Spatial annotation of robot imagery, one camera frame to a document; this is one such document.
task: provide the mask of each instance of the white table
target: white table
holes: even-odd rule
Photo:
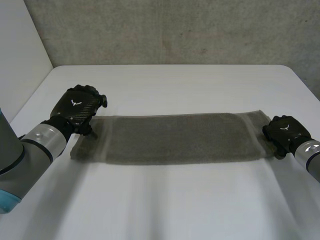
[[[11,125],[48,119],[67,88],[108,97],[98,115],[292,115],[320,139],[320,102],[281,65],[113,65],[55,68]],[[77,137],[22,202],[1,216],[3,240],[319,239],[320,184],[293,157],[170,166],[80,164]]]

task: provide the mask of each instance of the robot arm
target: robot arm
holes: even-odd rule
[[[77,85],[62,96],[46,120],[21,139],[0,111],[0,213],[9,213],[64,151],[71,134],[92,133],[89,122],[107,98]]]
[[[320,142],[311,138],[305,127],[292,116],[275,116],[262,128],[275,147],[275,157],[292,153],[298,163],[320,183]]]

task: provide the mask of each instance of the fabric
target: fabric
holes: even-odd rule
[[[253,161],[273,156],[262,111],[162,116],[103,116],[98,135],[80,136],[71,159],[117,165],[178,165]]]

